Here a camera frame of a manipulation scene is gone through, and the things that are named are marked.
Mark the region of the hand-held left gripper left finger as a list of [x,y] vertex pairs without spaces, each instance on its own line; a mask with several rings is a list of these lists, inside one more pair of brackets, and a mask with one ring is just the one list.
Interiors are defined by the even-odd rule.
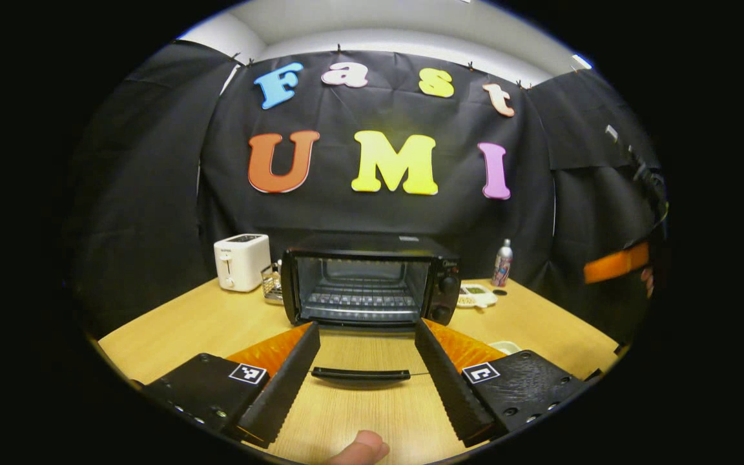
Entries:
[[204,429],[268,448],[320,347],[320,326],[310,322],[227,358],[198,353],[143,394]]

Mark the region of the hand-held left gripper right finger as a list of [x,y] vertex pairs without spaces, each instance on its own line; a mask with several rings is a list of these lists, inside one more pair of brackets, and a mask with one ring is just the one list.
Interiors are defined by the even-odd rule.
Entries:
[[508,355],[425,318],[416,323],[415,346],[467,447],[513,435],[588,387],[535,351]]

